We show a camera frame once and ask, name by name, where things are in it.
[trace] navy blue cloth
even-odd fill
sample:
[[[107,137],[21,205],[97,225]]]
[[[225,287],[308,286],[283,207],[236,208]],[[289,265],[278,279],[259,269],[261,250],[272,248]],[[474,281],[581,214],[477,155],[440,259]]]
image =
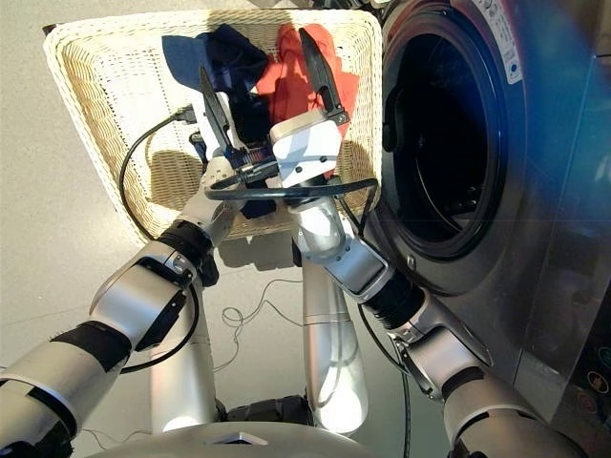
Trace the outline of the navy blue cloth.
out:
[[[161,45],[168,68],[180,84],[200,91],[200,67],[204,67],[214,90],[227,93],[242,142],[266,139],[271,129],[267,103],[250,92],[267,66],[263,51],[226,24],[195,38],[165,35]]]

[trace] black cable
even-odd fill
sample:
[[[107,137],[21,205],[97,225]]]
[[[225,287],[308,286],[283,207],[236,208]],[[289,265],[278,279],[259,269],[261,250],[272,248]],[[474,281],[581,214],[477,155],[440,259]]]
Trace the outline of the black cable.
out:
[[[377,191],[377,182],[375,187],[369,188],[369,193],[367,194],[367,200],[365,201],[365,207],[363,207],[363,215],[361,215],[361,222],[358,224],[358,235],[362,237],[365,234],[365,226],[367,225],[367,216],[369,215],[369,210],[371,209],[371,205],[373,204],[373,199],[375,198],[375,192]]]
[[[346,199],[344,197],[338,197],[337,199],[340,201],[340,205],[342,205],[342,208],[346,212],[346,215],[348,215],[348,218],[350,219],[350,221],[352,221],[352,224],[354,224],[354,227],[359,227],[360,222],[354,216],[354,214],[352,213],[352,210],[350,210],[350,207],[348,207],[348,204],[346,203]]]
[[[397,353],[397,358],[401,361],[401,350],[399,347],[392,343],[394,351]],[[411,446],[411,404],[410,404],[410,380],[405,374],[401,374],[401,381],[403,382],[403,408],[405,411],[405,433],[403,435],[403,458],[410,457],[410,446]]]
[[[371,329],[371,325],[369,324],[369,321],[365,317],[365,311],[363,310],[363,305],[361,303],[358,303],[357,306],[359,309],[359,315],[361,316],[361,320],[363,321],[363,324],[365,325],[365,329],[368,331],[369,335],[371,336],[371,338],[373,339],[377,347],[380,349],[382,354],[386,357],[386,359],[389,360],[389,362],[392,365],[394,365],[394,367],[401,372],[401,380],[403,381],[403,405],[405,408],[405,435],[404,435],[404,440],[403,440],[403,456],[404,458],[409,458],[410,444],[411,444],[411,405],[410,405],[410,381],[408,378],[411,376],[411,374],[405,367],[403,367],[402,364],[396,362],[396,360],[392,358],[392,356],[389,354],[387,349],[382,345],[382,343],[378,339],[378,336],[375,335],[375,333],[373,332],[373,329]],[[399,359],[399,361],[401,361],[401,354],[400,354],[399,348],[394,343],[392,343],[392,346],[394,347],[394,350],[397,353],[397,358]]]
[[[195,290],[195,287],[193,286],[193,284],[189,285],[189,291],[191,291],[191,296],[193,297],[193,322],[191,323],[191,327],[189,328],[185,336],[182,338],[182,340],[170,351],[168,351],[167,353],[164,353],[163,355],[159,356],[158,358],[155,358],[154,360],[147,361],[146,363],[142,363],[142,364],[135,364],[135,365],[130,365],[128,367],[123,367],[121,369],[121,374],[129,374],[132,372],[136,372],[137,370],[146,369],[147,367],[151,367],[155,364],[162,363],[165,360],[167,360],[168,358],[172,358],[185,345],[187,345],[187,343],[189,342],[189,339],[191,339],[191,336],[193,336],[193,333],[195,332],[195,328],[198,326],[198,322],[200,321],[200,300],[198,299],[198,293]]]
[[[121,202],[123,202],[123,206],[125,207],[125,211],[127,212],[127,214],[130,216],[130,218],[132,219],[132,221],[134,222],[134,224],[136,225],[136,227],[140,230],[140,232],[142,232],[142,234],[144,234],[148,239],[154,239],[154,237],[151,235],[151,233],[142,225],[142,223],[137,219],[136,215],[134,215],[134,212],[132,212],[132,209],[130,208],[130,205],[127,201],[127,196],[125,195],[125,173],[127,171],[127,166],[130,163],[130,159],[132,158],[132,155],[134,154],[134,151],[136,150],[136,148],[139,146],[140,143],[142,143],[144,140],[146,140],[149,136],[151,136],[152,134],[154,134],[156,131],[158,131],[159,129],[161,129],[164,126],[167,126],[168,124],[170,124],[171,122],[174,122],[178,119],[181,119],[183,113],[185,112],[185,109],[180,109],[177,112],[175,112],[174,114],[166,117],[165,119],[163,119],[159,124],[153,126],[151,129],[149,129],[148,131],[146,131],[144,134],[142,134],[141,136],[138,137],[138,139],[134,142],[134,144],[130,147],[130,149],[127,151],[127,154],[125,155],[125,157],[123,158],[123,163],[121,163],[121,170],[118,174],[118,193],[121,196]]]
[[[272,198],[331,198],[342,196],[363,188],[378,187],[378,180],[366,178],[345,184],[327,184],[323,186],[304,186],[292,188],[254,188],[254,189],[219,189],[220,181],[204,190],[206,196],[213,200],[269,200]]]
[[[400,365],[398,362],[396,362],[394,360],[394,358],[392,358],[392,356],[389,354],[389,352],[386,350],[386,348],[384,348],[384,346],[382,345],[382,343],[380,342],[380,340],[378,339],[378,337],[375,335],[375,333],[373,332],[373,329],[371,329],[371,325],[369,324],[367,318],[365,317],[365,312],[363,310],[363,305],[361,303],[357,304],[358,309],[359,309],[359,315],[361,316],[361,320],[363,320],[363,324],[365,325],[365,329],[368,331],[369,335],[371,336],[371,338],[373,339],[373,341],[375,342],[375,344],[377,345],[377,347],[380,349],[380,351],[382,352],[382,354],[386,357],[387,360],[389,360],[389,362],[394,365],[394,367],[396,369],[398,369],[403,375],[405,376],[410,376],[410,373],[408,372],[408,370],[403,367],[402,365]]]

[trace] laundry basket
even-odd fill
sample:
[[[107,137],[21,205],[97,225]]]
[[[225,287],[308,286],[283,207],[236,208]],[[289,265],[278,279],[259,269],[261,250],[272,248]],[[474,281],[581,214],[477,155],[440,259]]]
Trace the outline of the laundry basket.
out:
[[[117,187],[130,145],[151,126],[190,103],[170,74],[163,35],[196,36],[229,24],[266,53],[276,53],[278,28],[321,24],[333,36],[343,70],[359,75],[356,105],[336,173],[343,182],[381,176],[381,33],[376,19],[349,10],[190,10],[105,17],[63,24],[44,44],[49,67],[106,192],[138,242],[146,238],[128,217]],[[153,236],[170,225],[200,182],[200,160],[188,143],[194,126],[173,123],[134,154],[125,190],[136,217]],[[362,212],[366,190],[347,196]],[[278,211],[258,219],[239,215],[229,238],[286,230]]]

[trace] floor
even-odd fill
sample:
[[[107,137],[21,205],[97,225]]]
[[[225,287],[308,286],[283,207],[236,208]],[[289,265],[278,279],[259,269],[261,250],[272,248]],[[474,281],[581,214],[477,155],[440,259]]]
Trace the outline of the floor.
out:
[[[11,364],[38,343],[84,321],[98,286],[136,251],[47,69],[41,27],[88,17],[215,5],[218,2],[213,0],[3,0],[0,4],[0,365]],[[225,5],[287,8],[291,3],[232,0]],[[217,364],[230,358],[235,348],[232,330],[221,321],[221,310],[227,305],[249,310],[269,281],[301,278],[299,269],[291,267],[289,244],[289,235],[280,234],[222,247],[221,280],[205,294]],[[300,284],[281,282],[270,287],[267,297],[298,321],[301,295]],[[367,372],[369,416],[353,438],[379,456],[398,457],[404,431],[400,378],[355,318]],[[275,343],[273,353],[265,347],[267,340]],[[265,307],[245,328],[241,342],[236,361],[216,379],[217,395],[227,406],[303,392],[299,329]],[[246,377],[248,385],[243,384]],[[411,403],[411,456],[445,456],[448,444],[441,406],[431,404],[414,386]],[[121,376],[85,427],[117,440],[132,431],[147,430],[147,372]],[[103,434],[98,438],[100,444],[91,433],[82,432],[74,440],[74,457],[99,452],[100,445],[116,445]]]

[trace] washing machine label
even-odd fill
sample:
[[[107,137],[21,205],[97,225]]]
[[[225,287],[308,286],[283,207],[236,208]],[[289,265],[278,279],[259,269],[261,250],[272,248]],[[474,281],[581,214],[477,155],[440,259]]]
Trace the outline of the washing machine label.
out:
[[[473,0],[495,36],[496,45],[503,58],[507,82],[515,84],[522,79],[522,69],[517,56],[516,41],[507,14],[500,0]]]

